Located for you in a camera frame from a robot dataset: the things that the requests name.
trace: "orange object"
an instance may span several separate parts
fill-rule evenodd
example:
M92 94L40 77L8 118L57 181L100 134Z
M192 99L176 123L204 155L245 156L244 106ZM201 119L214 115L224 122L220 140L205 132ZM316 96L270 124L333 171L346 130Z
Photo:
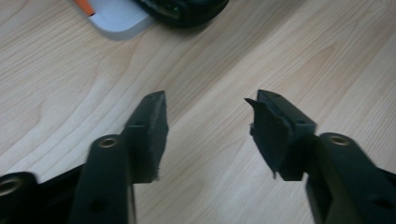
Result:
M85 14L87 14L87 16L92 16L93 14L95 14L88 0L74 0L74 1L82 9L82 11L84 11Z

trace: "black mount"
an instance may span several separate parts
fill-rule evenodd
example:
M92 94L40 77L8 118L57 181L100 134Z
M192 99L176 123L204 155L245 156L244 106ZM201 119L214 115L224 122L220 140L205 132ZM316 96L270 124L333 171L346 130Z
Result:
M309 174L316 223L396 223L396 175L370 161L349 137L315 136L316 123L281 95L259 91L250 133L268 166L286 181Z
M168 125L163 91L147 95L121 134L95 140L85 164L42 184L0 177L0 223L136 223L133 184L158 178Z

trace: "wooden table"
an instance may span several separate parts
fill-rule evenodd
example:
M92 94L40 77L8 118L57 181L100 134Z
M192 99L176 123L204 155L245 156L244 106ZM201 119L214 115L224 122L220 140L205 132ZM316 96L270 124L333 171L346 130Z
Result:
M0 0L1 175L82 164L165 90L170 133L161 180L135 186L140 224L312 223L304 182L272 178L244 98L278 92L395 173L395 15L393 0L230 0L205 29L116 42L64 0Z

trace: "white object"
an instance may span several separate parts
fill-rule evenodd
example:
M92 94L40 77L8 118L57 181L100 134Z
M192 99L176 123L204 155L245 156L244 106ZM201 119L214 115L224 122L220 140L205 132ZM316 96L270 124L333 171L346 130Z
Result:
M68 1L109 39L130 39L154 23L154 19L133 0L90 0L95 12L92 16L87 16L74 0Z

